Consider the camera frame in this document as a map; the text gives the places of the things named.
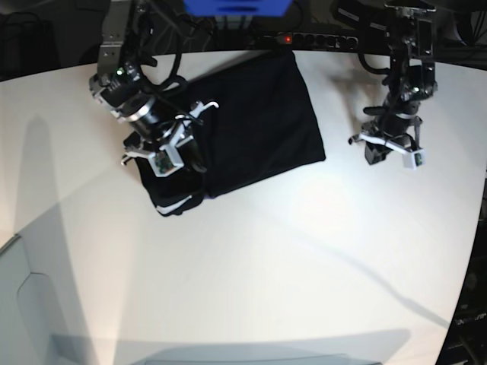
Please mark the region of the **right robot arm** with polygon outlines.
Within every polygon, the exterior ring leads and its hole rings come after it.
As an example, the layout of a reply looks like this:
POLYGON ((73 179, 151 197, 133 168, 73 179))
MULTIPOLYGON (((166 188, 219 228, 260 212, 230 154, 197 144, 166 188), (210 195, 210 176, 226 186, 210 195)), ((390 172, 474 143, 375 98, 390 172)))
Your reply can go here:
POLYGON ((89 80, 92 97, 109 110, 116 121, 127 124, 134 135, 125 143, 121 163, 144 160, 157 178, 166 178, 184 168, 205 173, 193 125, 215 101, 197 100, 180 106, 175 97, 187 81, 178 74, 184 34, 180 19, 162 1, 112 1, 102 26, 97 72, 89 80), (149 80, 142 68, 156 67, 157 60, 145 51, 158 15, 176 33, 176 53, 167 78, 159 84, 149 80))

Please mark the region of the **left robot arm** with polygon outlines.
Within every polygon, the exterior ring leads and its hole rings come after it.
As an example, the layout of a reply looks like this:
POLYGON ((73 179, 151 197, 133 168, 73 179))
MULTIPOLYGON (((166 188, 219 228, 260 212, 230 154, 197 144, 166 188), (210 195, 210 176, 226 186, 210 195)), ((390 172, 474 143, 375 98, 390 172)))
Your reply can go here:
POLYGON ((361 125, 349 144, 364 143, 364 157, 370 165, 386 160, 393 151, 402 155, 403 166, 415 170, 425 163, 420 145, 421 102, 438 89, 433 57, 435 7, 423 1, 386 1, 385 39, 390 50, 390 67, 373 68, 359 54, 362 67, 383 75, 388 94, 380 106, 363 109, 372 120, 361 125))

